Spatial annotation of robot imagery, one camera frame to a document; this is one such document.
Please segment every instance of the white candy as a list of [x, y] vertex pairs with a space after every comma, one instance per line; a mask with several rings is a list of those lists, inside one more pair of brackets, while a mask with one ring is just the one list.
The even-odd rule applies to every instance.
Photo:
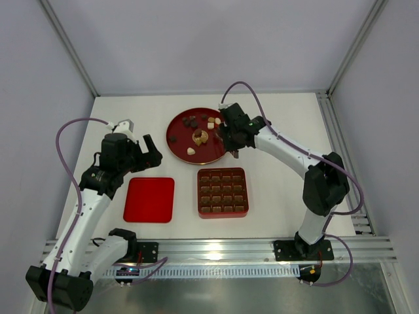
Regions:
[[188, 153], [188, 155], [193, 155], [193, 154], [195, 154], [195, 150], [193, 148], [189, 147], [187, 153]]

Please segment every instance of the white table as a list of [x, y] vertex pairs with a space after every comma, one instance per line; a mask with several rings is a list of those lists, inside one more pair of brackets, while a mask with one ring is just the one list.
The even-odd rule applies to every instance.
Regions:
[[[281, 162], [261, 151], [245, 148], [235, 160], [227, 154], [205, 166], [186, 164], [173, 156], [166, 144], [166, 128], [172, 118], [193, 107], [217, 108], [221, 95], [130, 96], [96, 98], [91, 117], [114, 123], [131, 119], [134, 133], [145, 148], [142, 135], [151, 134], [163, 154], [161, 166], [141, 173], [128, 174], [99, 221], [94, 237], [104, 237], [113, 228], [136, 232], [138, 238], [198, 239], [293, 237], [299, 229], [306, 207], [302, 201], [303, 181]], [[328, 154], [331, 146], [315, 94], [261, 94], [265, 113], [279, 130], [306, 147]], [[227, 102], [238, 102], [250, 118], [260, 115], [250, 94], [232, 94]], [[103, 124], [89, 122], [79, 159], [76, 180], [92, 164], [93, 153], [100, 151], [107, 133]], [[249, 213], [244, 218], [201, 219], [197, 212], [196, 173], [203, 167], [242, 167], [246, 172]], [[172, 177], [175, 180], [173, 218], [167, 224], [129, 223], [123, 219], [128, 182], [133, 177]], [[70, 188], [57, 237], [61, 234], [76, 201]], [[338, 211], [347, 211], [344, 201]], [[335, 217], [327, 230], [337, 236], [354, 236], [350, 217]]]

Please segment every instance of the robotic arm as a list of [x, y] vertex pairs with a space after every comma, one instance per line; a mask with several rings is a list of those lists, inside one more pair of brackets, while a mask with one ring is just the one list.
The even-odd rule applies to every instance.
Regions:
[[[301, 154], [275, 137], [261, 116], [250, 120], [239, 104], [222, 104], [219, 110], [225, 123], [219, 126], [218, 136], [223, 140], [225, 149], [234, 157], [238, 158], [238, 150], [241, 148], [257, 148], [281, 160], [304, 180], [302, 198], [307, 212], [302, 226], [295, 234], [295, 248], [301, 258], [314, 256], [323, 241], [323, 228], [329, 215], [349, 192], [347, 178], [335, 168]], [[284, 134], [281, 136], [305, 151], [312, 152]], [[335, 152], [323, 157], [343, 167], [342, 158]]]
[[56, 255], [76, 215], [76, 225], [65, 243], [54, 274], [52, 299], [74, 311], [82, 310], [92, 295], [93, 286], [117, 260], [132, 260], [137, 254], [137, 237], [128, 230], [112, 230], [102, 245], [88, 260], [84, 253], [93, 231], [107, 209], [117, 189], [123, 184], [125, 174], [138, 172], [161, 164], [162, 155], [150, 135], [143, 136], [148, 152], [143, 153], [132, 131], [130, 120], [119, 122], [113, 132], [101, 142], [99, 165], [95, 163], [83, 174], [79, 184], [82, 193], [82, 209], [76, 203], [73, 212], [56, 246], [45, 258], [41, 267], [30, 266], [26, 281], [40, 301], [47, 301], [48, 279], [56, 261]]

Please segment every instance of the red tray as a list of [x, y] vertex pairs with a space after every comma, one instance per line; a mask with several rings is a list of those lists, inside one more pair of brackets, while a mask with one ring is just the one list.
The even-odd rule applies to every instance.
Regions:
[[126, 222], [167, 223], [172, 219], [175, 181], [172, 178], [133, 178], [126, 194]]
[[[202, 119], [203, 114], [207, 116], [206, 120]], [[184, 117], [189, 118], [190, 116], [195, 116], [195, 120], [198, 122], [198, 128], [208, 133], [207, 143], [201, 144], [199, 147], [195, 145], [192, 139], [194, 129], [190, 126], [186, 127], [182, 121]], [[207, 123], [209, 117], [220, 118], [223, 121], [219, 111], [210, 108], [193, 108], [180, 113], [170, 122], [166, 132], [166, 141], [171, 152], [180, 160], [190, 164], [204, 165], [215, 162], [224, 156], [224, 145], [215, 136], [215, 128], [213, 130], [208, 129]], [[175, 142], [170, 141], [170, 137], [172, 136], [176, 137]], [[195, 150], [194, 155], [187, 154], [189, 147]]]
[[198, 213], [201, 218], [245, 217], [249, 211], [242, 168], [198, 171]]

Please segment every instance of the white wall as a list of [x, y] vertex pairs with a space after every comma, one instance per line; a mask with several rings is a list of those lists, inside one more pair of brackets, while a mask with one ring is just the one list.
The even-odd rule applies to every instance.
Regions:
[[[35, 0], [0, 2], [0, 304], [27, 313], [27, 268], [54, 236], [69, 188], [54, 138], [93, 98]], [[66, 132], [71, 167], [85, 131]]]
[[374, 0], [50, 0], [101, 95], [326, 89]]
[[419, 1], [389, 1], [333, 96], [371, 202], [419, 295]]

